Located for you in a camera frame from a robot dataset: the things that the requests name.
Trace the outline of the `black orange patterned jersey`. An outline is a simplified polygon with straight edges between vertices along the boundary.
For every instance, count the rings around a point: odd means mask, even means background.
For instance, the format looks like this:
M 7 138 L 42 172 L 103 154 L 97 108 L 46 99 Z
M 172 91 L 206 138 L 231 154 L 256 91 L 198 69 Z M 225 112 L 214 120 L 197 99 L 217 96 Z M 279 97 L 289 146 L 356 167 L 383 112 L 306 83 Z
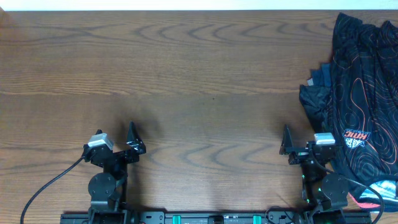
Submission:
M 397 27 L 339 14 L 333 30 L 331 87 L 300 87 L 312 128 L 340 145 L 335 171 L 371 185 L 397 180 Z

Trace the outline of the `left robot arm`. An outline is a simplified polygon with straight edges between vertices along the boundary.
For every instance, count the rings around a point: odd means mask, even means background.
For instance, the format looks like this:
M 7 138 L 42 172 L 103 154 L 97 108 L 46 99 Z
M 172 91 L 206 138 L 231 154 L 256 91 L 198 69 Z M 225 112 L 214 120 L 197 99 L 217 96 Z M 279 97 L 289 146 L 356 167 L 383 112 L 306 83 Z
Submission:
M 97 130 L 83 146 L 82 159 L 103 169 L 88 184 L 91 196 L 88 223 L 139 223 L 139 214 L 126 203 L 127 165 L 139 162 L 146 146 L 134 122 L 129 123 L 126 144 L 129 149 L 114 152 L 114 143 L 102 130 Z

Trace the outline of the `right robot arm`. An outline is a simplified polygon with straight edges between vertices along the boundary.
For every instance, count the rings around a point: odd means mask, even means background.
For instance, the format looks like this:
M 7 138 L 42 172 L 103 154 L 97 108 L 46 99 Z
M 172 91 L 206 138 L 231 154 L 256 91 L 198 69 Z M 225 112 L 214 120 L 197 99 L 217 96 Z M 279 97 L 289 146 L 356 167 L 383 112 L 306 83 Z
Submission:
M 304 147 L 296 147 L 288 126 L 284 126 L 280 155 L 287 155 L 290 165 L 302 170 L 302 197 L 308 210 L 296 213 L 293 223 L 344 222 L 342 208 L 347 206 L 348 181 L 326 171 L 325 165 L 336 157 L 332 133 L 318 133 Z

